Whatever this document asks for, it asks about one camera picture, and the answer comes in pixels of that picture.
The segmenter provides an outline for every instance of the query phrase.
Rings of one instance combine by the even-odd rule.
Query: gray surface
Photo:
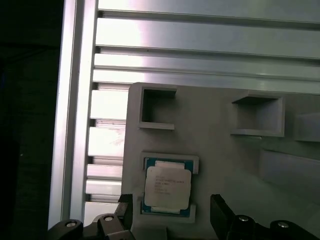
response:
[[[174,87],[146,87],[141,91],[139,128],[174,130],[170,122],[171,106],[174,107],[177,89]]]
[[[236,214],[249,215],[265,226],[275,219],[286,219],[320,236],[319,226],[311,221],[318,218],[318,205],[259,178],[259,144],[263,141],[255,145],[250,143],[251,138],[230,135],[234,121],[230,98],[245,90],[178,86],[175,101],[179,107],[170,116],[176,128],[163,131],[137,127],[142,86],[145,83],[136,83],[129,90],[122,194],[141,195],[144,191],[145,173],[139,164],[141,152],[196,155],[200,158],[199,174],[193,177],[191,190],[191,199],[196,204],[195,224],[187,227],[171,224],[169,231],[180,237],[214,237],[209,199],[211,194],[221,194]],[[287,103],[283,139],[290,141],[295,114],[316,111],[315,103],[320,101],[320,96],[280,94]],[[300,154],[307,153],[301,148]]]
[[[320,112],[297,115],[294,134],[297,141],[320,142]]]
[[[232,102],[236,112],[235,135],[283,137],[285,98],[280,94],[248,91]]]
[[[274,151],[261,151],[263,180],[320,205],[320,161]]]

